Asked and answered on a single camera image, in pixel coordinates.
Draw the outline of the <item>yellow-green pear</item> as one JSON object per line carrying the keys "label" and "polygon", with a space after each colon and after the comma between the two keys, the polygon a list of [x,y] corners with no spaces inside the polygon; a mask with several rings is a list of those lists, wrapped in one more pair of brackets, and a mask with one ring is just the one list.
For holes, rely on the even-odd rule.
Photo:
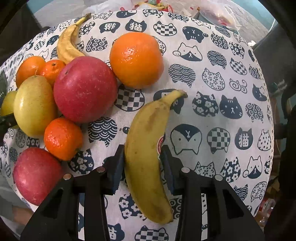
{"label": "yellow-green pear", "polygon": [[53,89],[45,77],[31,76],[20,85],[14,100],[14,116],[27,136],[44,135],[49,123],[58,117]]}

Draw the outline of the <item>small mandarin orange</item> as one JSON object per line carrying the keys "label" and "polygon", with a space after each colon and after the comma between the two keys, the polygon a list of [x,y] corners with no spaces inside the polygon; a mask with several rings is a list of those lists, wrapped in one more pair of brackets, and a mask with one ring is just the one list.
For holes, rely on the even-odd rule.
{"label": "small mandarin orange", "polygon": [[62,161],[70,161],[83,147],[83,142],[81,128],[65,117],[51,121],[44,132],[47,150]]}

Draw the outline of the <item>large red apple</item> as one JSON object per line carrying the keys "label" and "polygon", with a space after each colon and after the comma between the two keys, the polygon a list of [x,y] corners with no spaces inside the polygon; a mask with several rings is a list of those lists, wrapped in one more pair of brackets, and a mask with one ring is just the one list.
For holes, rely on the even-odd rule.
{"label": "large red apple", "polygon": [[99,119],[117,98],[117,79],[102,60],[77,57],[68,63],[54,84],[54,99],[60,112],[76,123]]}

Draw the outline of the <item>yellow banana with sticker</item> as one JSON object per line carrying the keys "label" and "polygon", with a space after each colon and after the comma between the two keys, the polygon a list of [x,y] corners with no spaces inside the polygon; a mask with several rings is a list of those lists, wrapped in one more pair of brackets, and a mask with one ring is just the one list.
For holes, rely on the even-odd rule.
{"label": "yellow banana with sticker", "polygon": [[125,178],[131,196],[149,220],[167,224],[173,220],[161,179],[159,140],[164,136],[171,105],[183,90],[173,90],[144,105],[133,118],[125,141]]}

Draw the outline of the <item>large orange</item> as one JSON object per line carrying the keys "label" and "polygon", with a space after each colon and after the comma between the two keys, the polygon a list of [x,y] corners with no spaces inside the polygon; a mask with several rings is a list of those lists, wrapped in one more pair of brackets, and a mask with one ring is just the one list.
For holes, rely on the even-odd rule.
{"label": "large orange", "polygon": [[112,45],[109,61],[118,80],[134,89],[153,85],[164,71],[159,44],[146,33],[130,32],[117,38]]}

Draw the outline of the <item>small mandarin at left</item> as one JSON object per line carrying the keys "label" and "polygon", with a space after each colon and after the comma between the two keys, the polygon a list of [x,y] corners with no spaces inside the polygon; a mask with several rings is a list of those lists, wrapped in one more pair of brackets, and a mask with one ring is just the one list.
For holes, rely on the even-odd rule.
{"label": "small mandarin at left", "polygon": [[50,60],[44,64],[44,66],[40,70],[40,75],[46,78],[51,87],[54,87],[59,73],[63,70],[65,66],[66,64],[59,59]]}

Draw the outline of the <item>yellow banana at back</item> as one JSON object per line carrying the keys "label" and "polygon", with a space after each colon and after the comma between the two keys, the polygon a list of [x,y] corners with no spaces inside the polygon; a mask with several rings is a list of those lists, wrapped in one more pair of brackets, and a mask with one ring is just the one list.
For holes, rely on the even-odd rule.
{"label": "yellow banana at back", "polygon": [[87,13],[76,23],[70,25],[60,35],[57,44],[58,59],[63,61],[65,64],[70,63],[73,59],[81,56],[85,56],[81,51],[75,47],[75,41],[79,33],[81,25],[91,18],[91,13]]}

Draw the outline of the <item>cat pattern tablecloth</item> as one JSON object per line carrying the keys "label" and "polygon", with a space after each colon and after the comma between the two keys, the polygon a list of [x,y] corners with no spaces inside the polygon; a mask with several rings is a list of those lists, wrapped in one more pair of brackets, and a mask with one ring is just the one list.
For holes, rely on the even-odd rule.
{"label": "cat pattern tablecloth", "polygon": [[[37,34],[1,66],[8,77],[8,91],[16,90],[16,71],[30,56],[46,61],[57,58],[58,37],[78,18]],[[246,41],[236,33],[192,18],[156,10],[114,11],[91,16],[76,39],[84,54],[109,64],[113,42],[126,33],[153,36],[164,59],[162,77],[150,88],[131,89],[118,84],[118,95],[104,117],[84,129],[84,146],[66,171],[88,174],[124,144],[137,112],[173,89],[188,98],[177,100],[170,111],[164,145],[184,166],[197,174],[222,175],[253,216],[258,212],[270,177],[273,158],[273,117],[264,77]],[[10,129],[1,147],[1,178],[12,194],[21,198],[13,180],[17,157],[30,147],[44,148],[43,138],[31,138],[19,128]],[[114,196],[105,198],[111,240],[174,240],[181,197],[170,195],[174,221],[159,225],[148,220],[120,182]]]}

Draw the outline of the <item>white plastic bag red text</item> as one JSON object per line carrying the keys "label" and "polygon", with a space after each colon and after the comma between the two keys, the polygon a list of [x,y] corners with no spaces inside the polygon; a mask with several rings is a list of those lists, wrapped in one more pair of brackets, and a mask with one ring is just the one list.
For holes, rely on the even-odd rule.
{"label": "white plastic bag red text", "polygon": [[111,11],[129,11],[134,9],[134,3],[130,0],[108,0],[108,1],[84,1],[86,8],[82,15],[87,13],[99,14]]}

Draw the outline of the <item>red white bag with items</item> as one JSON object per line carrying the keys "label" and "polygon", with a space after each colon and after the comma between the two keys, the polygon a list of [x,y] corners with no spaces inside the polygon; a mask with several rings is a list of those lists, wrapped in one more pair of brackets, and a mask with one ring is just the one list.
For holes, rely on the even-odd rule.
{"label": "red white bag with items", "polygon": [[141,7],[142,9],[157,9],[158,11],[166,11],[168,13],[174,12],[172,6],[167,1],[142,0],[142,1],[132,1],[132,4],[133,4],[132,10],[136,10]]}

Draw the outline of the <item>clear plastic bag on bin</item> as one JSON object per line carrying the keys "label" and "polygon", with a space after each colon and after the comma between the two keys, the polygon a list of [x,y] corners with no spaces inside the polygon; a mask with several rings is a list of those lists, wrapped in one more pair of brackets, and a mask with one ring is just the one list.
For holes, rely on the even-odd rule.
{"label": "clear plastic bag on bin", "polygon": [[236,31],[240,30],[241,25],[228,5],[217,1],[201,1],[199,7],[203,17],[214,25]]}

